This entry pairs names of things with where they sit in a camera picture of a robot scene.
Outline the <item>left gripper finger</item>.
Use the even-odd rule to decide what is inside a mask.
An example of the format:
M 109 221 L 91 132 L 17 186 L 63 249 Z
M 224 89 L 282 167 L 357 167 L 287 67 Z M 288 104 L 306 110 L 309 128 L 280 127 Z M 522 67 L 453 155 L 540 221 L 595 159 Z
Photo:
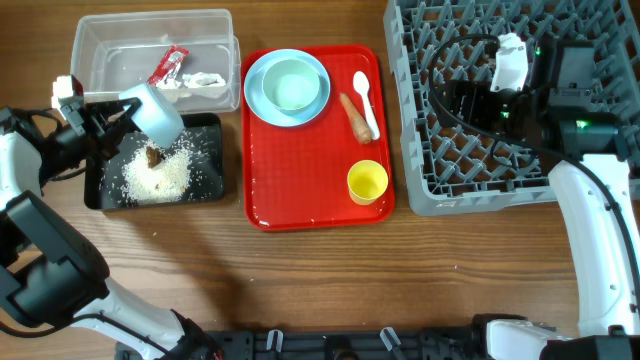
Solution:
M 140 99 L 137 97 L 89 103 L 86 109 L 98 118 L 110 118 L 119 114 L 124 117 L 132 117 L 140 108 Z
M 137 126 L 132 115 L 124 112 L 115 120 L 109 122 L 102 135 L 98 136 L 98 154 L 104 160 L 110 160 L 119 153 L 118 146 L 124 136 L 135 131 Z

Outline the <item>brown food scrap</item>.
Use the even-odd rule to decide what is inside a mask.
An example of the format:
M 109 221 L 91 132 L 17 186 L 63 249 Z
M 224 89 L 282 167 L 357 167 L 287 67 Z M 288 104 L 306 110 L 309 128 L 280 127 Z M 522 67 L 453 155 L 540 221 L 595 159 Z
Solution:
M 163 153 L 159 149 L 151 146 L 146 147 L 145 154 L 147 159 L 147 166 L 149 169 L 155 168 L 164 160 Z

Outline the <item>light blue bowl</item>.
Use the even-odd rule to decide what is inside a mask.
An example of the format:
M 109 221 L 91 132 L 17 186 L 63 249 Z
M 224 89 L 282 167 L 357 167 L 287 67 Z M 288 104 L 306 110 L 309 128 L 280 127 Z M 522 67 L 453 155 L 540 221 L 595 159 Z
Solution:
M 169 148 L 184 130 L 184 122 L 173 103 L 154 86 L 137 85 L 119 94 L 120 100 L 138 98 L 141 106 L 132 116 L 134 124 L 149 139 Z

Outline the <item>red snack wrapper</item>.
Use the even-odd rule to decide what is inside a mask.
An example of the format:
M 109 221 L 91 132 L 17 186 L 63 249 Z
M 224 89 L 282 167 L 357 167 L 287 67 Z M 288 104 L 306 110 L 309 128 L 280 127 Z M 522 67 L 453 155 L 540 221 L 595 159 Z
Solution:
M 158 85 L 167 80 L 173 80 L 183 61 L 189 56 L 190 51 L 178 45 L 172 45 L 163 55 L 156 69 L 147 79 L 150 85 Z

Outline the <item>white tissue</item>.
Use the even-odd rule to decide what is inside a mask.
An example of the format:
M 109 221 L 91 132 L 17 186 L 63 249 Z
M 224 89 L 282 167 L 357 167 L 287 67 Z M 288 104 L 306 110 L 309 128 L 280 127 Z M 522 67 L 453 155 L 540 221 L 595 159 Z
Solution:
M 172 102 L 192 96 L 219 97 L 227 88 L 227 81 L 218 73 L 198 72 L 182 74 L 180 79 L 168 77 L 156 87 Z

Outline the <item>white plastic spoon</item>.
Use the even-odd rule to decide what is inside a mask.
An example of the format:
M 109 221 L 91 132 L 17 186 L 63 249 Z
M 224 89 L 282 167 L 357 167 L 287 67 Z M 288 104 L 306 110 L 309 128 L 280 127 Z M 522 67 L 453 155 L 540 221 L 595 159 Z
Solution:
M 365 121 L 371 130 L 372 139 L 378 140 L 380 138 L 380 130 L 378 127 L 377 120 L 375 118 L 375 114 L 369 100 L 369 90 L 370 84 L 367 76 L 362 71 L 357 71 L 353 76 L 353 87 L 354 90 L 360 95 L 364 113 L 365 113 Z

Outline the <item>yellow plastic cup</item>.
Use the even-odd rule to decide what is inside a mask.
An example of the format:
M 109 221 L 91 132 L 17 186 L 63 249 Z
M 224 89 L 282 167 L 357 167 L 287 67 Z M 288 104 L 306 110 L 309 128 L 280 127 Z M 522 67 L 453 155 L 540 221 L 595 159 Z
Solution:
M 361 160 L 348 171 L 347 186 L 351 199 L 358 205 L 370 205 L 381 197 L 389 185 L 386 169 L 373 160 Z

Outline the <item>light blue plate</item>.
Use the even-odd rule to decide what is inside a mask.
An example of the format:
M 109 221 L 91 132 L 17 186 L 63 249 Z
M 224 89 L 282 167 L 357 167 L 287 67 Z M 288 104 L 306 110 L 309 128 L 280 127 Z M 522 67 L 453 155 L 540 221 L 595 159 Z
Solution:
M 299 59 L 308 62 L 320 75 L 321 89 L 316 101 L 306 110 L 287 114 L 276 109 L 262 91 L 265 70 L 274 62 L 284 59 Z M 331 84 L 324 65 L 311 54 L 295 49 L 274 50 L 260 56 L 253 63 L 244 79 L 244 97 L 250 110 L 264 122 L 277 127 L 297 127 L 316 118 L 328 104 Z

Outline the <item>pale green bowl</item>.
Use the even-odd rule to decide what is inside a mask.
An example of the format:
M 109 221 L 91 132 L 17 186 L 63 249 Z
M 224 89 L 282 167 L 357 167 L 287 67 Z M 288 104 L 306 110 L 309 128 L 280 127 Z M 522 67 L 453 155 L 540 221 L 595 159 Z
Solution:
M 309 108 L 320 94 L 320 75 L 304 60 L 284 59 L 269 65 L 262 79 L 266 99 L 280 112 Z

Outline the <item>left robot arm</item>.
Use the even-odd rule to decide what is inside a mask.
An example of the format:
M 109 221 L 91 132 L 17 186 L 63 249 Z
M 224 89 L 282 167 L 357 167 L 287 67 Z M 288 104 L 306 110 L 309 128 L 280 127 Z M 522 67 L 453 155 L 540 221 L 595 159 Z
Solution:
M 87 104 L 63 100 L 56 129 L 43 135 L 34 117 L 1 111 L 1 308 L 37 338 L 68 327 L 101 333 L 144 359 L 221 359 L 223 348 L 174 310 L 155 307 L 110 276 L 97 248 L 42 199 L 42 187 L 81 161 L 108 160 L 125 134 L 140 129 L 140 97 Z

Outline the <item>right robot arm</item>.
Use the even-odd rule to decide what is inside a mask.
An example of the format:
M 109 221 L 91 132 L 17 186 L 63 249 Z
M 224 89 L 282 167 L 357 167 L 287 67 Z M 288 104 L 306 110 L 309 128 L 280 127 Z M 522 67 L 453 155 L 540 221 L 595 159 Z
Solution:
M 592 107 L 595 50 L 544 39 L 482 35 L 488 82 L 432 86 L 447 126 L 533 150 L 566 226 L 579 291 L 579 334 L 566 338 L 521 317 L 483 316 L 477 351 L 489 359 L 635 359 L 639 355 L 639 232 L 630 151 L 617 115 Z

